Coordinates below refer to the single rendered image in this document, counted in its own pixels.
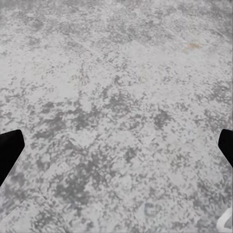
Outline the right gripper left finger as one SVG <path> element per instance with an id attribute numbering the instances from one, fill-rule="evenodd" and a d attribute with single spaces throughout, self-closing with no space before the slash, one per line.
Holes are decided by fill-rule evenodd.
<path id="1" fill-rule="evenodd" d="M 0 134 L 0 186 L 25 148 L 20 129 Z"/>

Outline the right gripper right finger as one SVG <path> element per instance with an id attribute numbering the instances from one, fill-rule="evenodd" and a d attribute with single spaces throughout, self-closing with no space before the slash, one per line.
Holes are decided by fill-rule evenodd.
<path id="1" fill-rule="evenodd" d="M 219 136 L 218 146 L 233 167 L 233 131 L 223 129 Z"/>

